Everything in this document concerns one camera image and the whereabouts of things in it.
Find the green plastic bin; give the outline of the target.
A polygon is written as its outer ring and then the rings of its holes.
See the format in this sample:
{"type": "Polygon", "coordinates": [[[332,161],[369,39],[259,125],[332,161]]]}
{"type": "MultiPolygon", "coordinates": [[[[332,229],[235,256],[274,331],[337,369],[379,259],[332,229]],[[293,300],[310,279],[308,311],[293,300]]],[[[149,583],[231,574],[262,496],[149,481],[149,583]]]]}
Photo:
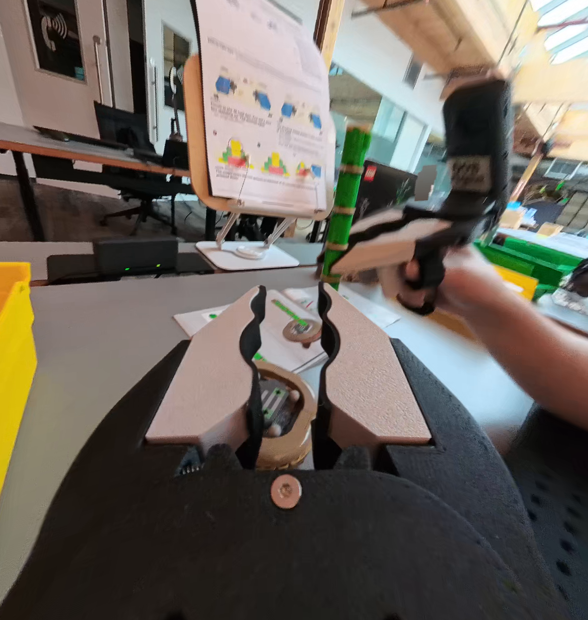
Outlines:
{"type": "Polygon", "coordinates": [[[492,264],[537,280],[534,299],[553,293],[577,268],[588,263],[572,253],[522,237],[498,233],[489,243],[475,241],[476,248],[492,264]]]}

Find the black office chair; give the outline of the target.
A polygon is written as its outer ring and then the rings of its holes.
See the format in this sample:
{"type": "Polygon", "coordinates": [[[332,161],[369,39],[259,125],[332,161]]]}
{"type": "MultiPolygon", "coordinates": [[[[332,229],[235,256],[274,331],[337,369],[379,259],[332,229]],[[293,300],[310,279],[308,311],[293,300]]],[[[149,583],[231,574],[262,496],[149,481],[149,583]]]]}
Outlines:
{"type": "Polygon", "coordinates": [[[105,176],[105,180],[110,182],[108,186],[111,189],[118,190],[120,197],[124,201],[129,202],[130,199],[135,198],[139,200],[139,206],[104,215],[99,222],[101,226],[106,226],[107,221],[111,218],[123,216],[130,219],[133,215],[136,215],[134,227],[130,232],[131,236],[137,234],[139,225],[146,222],[148,218],[168,225],[170,233],[175,237],[177,236],[175,197],[181,194],[183,183],[180,177],[173,175],[168,179],[166,174],[106,165],[103,165],[102,173],[105,176]],[[160,215],[153,207],[156,199],[166,197],[171,199],[169,219],[160,215]]]}

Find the black monitor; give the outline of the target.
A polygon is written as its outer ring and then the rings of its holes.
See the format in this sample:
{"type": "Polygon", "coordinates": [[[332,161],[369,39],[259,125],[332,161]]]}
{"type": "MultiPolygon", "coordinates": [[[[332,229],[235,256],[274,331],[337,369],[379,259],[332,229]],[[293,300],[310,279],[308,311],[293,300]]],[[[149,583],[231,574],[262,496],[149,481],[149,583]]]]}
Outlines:
{"type": "Polygon", "coordinates": [[[155,152],[150,142],[145,114],[128,112],[93,101],[98,132],[102,141],[124,144],[133,149],[155,152]]]}

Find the phone symbol door sign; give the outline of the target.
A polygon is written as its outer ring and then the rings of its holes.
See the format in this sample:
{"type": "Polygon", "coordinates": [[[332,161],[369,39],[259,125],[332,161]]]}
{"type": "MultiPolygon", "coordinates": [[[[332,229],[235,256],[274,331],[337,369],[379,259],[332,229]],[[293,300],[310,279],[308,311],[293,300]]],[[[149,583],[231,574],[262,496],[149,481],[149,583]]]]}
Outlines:
{"type": "Polygon", "coordinates": [[[85,82],[75,1],[26,1],[38,67],[85,82]]]}

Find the grey wood-edged desk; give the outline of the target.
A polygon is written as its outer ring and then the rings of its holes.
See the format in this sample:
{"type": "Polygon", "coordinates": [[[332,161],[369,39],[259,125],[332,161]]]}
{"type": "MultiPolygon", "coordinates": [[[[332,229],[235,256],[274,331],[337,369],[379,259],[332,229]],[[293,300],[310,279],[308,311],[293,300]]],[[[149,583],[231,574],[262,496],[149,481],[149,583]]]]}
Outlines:
{"type": "MultiPolygon", "coordinates": [[[[181,180],[189,178],[186,176],[188,170],[166,167],[162,157],[155,152],[79,135],[72,139],[69,135],[52,129],[28,128],[0,122],[0,153],[5,152],[11,153],[14,160],[26,221],[36,242],[45,242],[46,234],[26,168],[26,154],[32,157],[36,177],[50,181],[110,188],[110,182],[105,180],[102,173],[103,165],[166,174],[168,179],[173,175],[181,180]]],[[[183,183],[179,195],[188,195],[191,190],[190,184],[183,183]]],[[[171,199],[166,197],[158,198],[153,203],[155,210],[166,219],[170,216],[170,201],[171,199]]]]}

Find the black product box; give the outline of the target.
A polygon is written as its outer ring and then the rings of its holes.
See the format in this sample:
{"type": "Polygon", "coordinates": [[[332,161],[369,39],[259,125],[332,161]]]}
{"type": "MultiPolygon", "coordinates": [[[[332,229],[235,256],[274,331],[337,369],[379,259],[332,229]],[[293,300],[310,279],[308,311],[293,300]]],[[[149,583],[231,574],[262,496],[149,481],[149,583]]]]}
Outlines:
{"type": "Polygon", "coordinates": [[[352,233],[399,221],[403,204],[415,193],[415,174],[371,160],[366,160],[363,168],[352,233]]]}

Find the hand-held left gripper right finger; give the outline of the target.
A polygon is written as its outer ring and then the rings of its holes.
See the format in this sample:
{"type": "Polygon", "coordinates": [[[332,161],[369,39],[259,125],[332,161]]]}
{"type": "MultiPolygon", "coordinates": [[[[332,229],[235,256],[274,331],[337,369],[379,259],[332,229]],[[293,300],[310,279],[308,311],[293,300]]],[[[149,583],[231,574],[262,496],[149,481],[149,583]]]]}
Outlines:
{"type": "Polygon", "coordinates": [[[386,446],[429,446],[431,432],[390,337],[332,286],[319,283],[319,404],[315,469],[332,469],[349,448],[374,462],[386,446]]]}

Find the person's right forearm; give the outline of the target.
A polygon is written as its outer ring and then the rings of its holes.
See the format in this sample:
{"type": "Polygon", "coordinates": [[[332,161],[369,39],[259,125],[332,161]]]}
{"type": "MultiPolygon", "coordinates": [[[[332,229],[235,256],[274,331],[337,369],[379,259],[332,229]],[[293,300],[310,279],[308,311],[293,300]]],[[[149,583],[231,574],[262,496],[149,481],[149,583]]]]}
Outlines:
{"type": "Polygon", "coordinates": [[[535,403],[588,431],[588,338],[541,315],[497,277],[460,293],[460,314],[535,403]]]}

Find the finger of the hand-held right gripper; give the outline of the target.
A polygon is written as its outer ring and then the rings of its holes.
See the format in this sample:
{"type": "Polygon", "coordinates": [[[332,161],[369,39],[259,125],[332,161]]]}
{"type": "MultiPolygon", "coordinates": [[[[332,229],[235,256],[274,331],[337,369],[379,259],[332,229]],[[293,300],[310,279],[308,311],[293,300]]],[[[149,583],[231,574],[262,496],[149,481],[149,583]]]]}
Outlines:
{"type": "Polygon", "coordinates": [[[446,220],[415,220],[398,230],[359,241],[333,264],[330,272],[332,275],[344,275],[404,264],[413,259],[418,241],[440,233],[451,225],[446,220]]]}
{"type": "Polygon", "coordinates": [[[361,241],[375,238],[385,232],[399,229],[402,220],[408,223],[411,220],[408,209],[387,208],[359,219],[350,229],[347,245],[358,244],[361,241]]]}

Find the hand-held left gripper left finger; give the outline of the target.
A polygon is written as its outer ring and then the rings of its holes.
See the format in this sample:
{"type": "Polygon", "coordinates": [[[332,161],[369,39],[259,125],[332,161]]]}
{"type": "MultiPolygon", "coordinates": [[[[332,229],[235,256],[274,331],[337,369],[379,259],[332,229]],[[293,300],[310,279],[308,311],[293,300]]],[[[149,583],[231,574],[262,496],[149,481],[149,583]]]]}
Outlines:
{"type": "Polygon", "coordinates": [[[145,440],[192,445],[207,456],[226,445],[245,469],[255,469],[263,438],[259,370],[267,290],[253,286],[190,339],[145,440]]]}

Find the white lamp base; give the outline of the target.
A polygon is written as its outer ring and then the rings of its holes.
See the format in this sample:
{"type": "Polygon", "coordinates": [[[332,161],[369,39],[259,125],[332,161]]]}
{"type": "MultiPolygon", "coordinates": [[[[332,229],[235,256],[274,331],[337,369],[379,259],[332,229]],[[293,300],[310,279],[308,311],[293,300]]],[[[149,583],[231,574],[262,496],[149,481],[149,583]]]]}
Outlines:
{"type": "MultiPolygon", "coordinates": [[[[220,251],[213,249],[213,242],[199,242],[206,245],[208,252],[197,250],[197,243],[179,242],[180,253],[199,253],[214,268],[216,274],[252,272],[274,268],[315,267],[323,250],[321,243],[299,242],[294,239],[278,239],[267,249],[261,259],[243,258],[237,250],[258,246],[263,243],[249,241],[225,241],[220,251]]],[[[32,283],[47,285],[46,260],[50,255],[93,254],[92,242],[0,242],[0,262],[24,262],[30,264],[32,283]]]]}

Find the green brick bamboo stalk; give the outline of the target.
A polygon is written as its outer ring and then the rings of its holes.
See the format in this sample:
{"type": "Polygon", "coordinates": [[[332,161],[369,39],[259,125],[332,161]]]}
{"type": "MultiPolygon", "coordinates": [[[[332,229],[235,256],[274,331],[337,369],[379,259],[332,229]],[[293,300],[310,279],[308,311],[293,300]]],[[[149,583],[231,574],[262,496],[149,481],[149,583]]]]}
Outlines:
{"type": "Polygon", "coordinates": [[[356,199],[371,138],[371,125],[368,123],[346,128],[321,273],[321,281],[335,290],[338,290],[341,276],[334,272],[334,265],[348,249],[356,199]]]}

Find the yellow plastic bin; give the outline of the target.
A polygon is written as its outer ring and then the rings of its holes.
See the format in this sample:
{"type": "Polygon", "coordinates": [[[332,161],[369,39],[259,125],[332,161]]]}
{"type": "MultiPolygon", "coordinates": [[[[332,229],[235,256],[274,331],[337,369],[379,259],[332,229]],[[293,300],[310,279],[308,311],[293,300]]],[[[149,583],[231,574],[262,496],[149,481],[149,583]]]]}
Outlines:
{"type": "Polygon", "coordinates": [[[515,272],[499,265],[493,265],[493,268],[501,276],[506,287],[515,291],[529,302],[534,301],[536,289],[539,284],[539,281],[536,278],[515,272]]]}
{"type": "Polygon", "coordinates": [[[0,262],[0,496],[37,366],[27,262],[0,262]]]}

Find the tan brick pot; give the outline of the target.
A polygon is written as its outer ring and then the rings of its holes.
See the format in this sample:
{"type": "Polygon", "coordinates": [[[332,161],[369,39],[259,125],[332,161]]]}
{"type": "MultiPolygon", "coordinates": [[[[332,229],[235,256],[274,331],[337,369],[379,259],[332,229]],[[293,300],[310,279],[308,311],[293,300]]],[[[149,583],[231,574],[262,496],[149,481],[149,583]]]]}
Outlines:
{"type": "Polygon", "coordinates": [[[311,453],[311,423],[317,413],[313,390],[295,373],[256,360],[260,376],[263,437],[257,470],[297,469],[311,453]]]}

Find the building instruction booklet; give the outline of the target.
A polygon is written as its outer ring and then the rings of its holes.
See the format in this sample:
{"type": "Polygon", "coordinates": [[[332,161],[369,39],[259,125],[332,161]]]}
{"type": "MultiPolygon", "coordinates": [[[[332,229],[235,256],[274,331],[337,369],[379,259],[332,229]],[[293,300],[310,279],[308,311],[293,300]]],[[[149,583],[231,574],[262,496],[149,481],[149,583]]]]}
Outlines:
{"type": "MultiPolygon", "coordinates": [[[[383,330],[400,320],[395,311],[370,301],[345,284],[340,285],[338,292],[361,314],[383,330]]],[[[327,355],[320,341],[305,348],[301,344],[288,341],[283,336],[283,329],[291,321],[300,328],[307,327],[311,320],[319,321],[317,300],[316,286],[287,288],[283,291],[268,290],[265,318],[260,326],[262,345],[254,360],[273,362],[294,373],[300,373],[324,361],[327,355]]]]}

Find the black box device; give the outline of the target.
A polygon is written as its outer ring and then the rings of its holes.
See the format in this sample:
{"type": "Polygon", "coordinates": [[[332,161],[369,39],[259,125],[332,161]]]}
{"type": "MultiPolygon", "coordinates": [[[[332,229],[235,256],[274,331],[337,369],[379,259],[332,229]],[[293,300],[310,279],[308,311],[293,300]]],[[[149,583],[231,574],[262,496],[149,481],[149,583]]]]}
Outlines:
{"type": "Polygon", "coordinates": [[[177,266],[176,238],[101,239],[92,243],[98,273],[107,276],[158,275],[177,266]]]}

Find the black device with green light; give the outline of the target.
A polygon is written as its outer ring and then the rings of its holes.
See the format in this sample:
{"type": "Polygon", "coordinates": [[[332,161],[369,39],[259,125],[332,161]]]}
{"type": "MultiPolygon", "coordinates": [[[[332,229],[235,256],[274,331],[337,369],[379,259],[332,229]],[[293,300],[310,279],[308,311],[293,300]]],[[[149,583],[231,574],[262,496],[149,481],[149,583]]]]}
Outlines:
{"type": "Polygon", "coordinates": [[[118,282],[132,277],[160,277],[178,275],[211,275],[215,268],[199,253],[180,253],[175,264],[145,265],[142,267],[98,267],[93,254],[50,255],[46,260],[49,285],[94,282],[118,282]]]}

